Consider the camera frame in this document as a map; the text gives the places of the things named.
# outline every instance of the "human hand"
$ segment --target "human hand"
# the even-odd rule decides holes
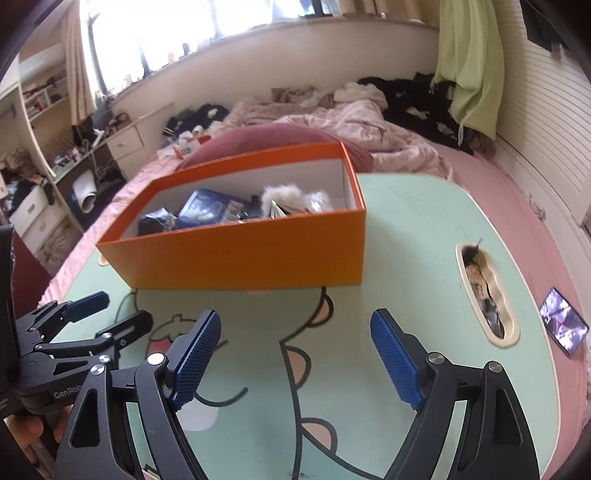
[[[61,437],[66,429],[68,415],[72,407],[66,407],[60,412],[56,428],[53,430],[53,437],[57,443],[61,442]],[[39,439],[43,433],[43,422],[39,417],[29,416],[11,416],[4,420],[8,426],[8,430],[12,433],[16,443],[25,453],[27,458],[32,462],[37,462],[37,457],[31,449],[31,444]]]

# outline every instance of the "phone screen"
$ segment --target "phone screen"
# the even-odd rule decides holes
[[[578,312],[553,288],[540,307],[540,316],[548,333],[570,356],[589,331]]]

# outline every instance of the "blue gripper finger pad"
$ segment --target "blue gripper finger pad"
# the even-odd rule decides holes
[[[170,401],[178,410],[193,399],[221,336],[222,322],[215,313],[205,321],[174,373]]]
[[[418,387],[418,370],[402,343],[380,312],[374,312],[369,331],[400,400],[410,403],[418,411],[425,398]]]
[[[109,296],[100,291],[92,295],[88,295],[83,299],[71,302],[68,305],[66,318],[68,322],[79,322],[90,315],[105,310],[109,306]]]

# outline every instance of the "blue package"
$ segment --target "blue package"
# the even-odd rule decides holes
[[[178,214],[177,229],[236,221],[246,205],[247,200],[225,193],[195,190]]]

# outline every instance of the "metal screw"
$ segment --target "metal screw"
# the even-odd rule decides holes
[[[491,362],[488,364],[488,368],[491,372],[500,374],[503,371],[503,366],[499,362]]]
[[[152,353],[152,355],[148,357],[148,363],[150,365],[159,365],[162,362],[164,362],[164,355],[161,353]]]
[[[90,373],[93,375],[100,375],[102,372],[105,371],[105,366],[101,364],[96,364],[90,369]]]
[[[429,361],[432,364],[441,365],[445,361],[445,357],[438,352],[433,352],[429,354]]]

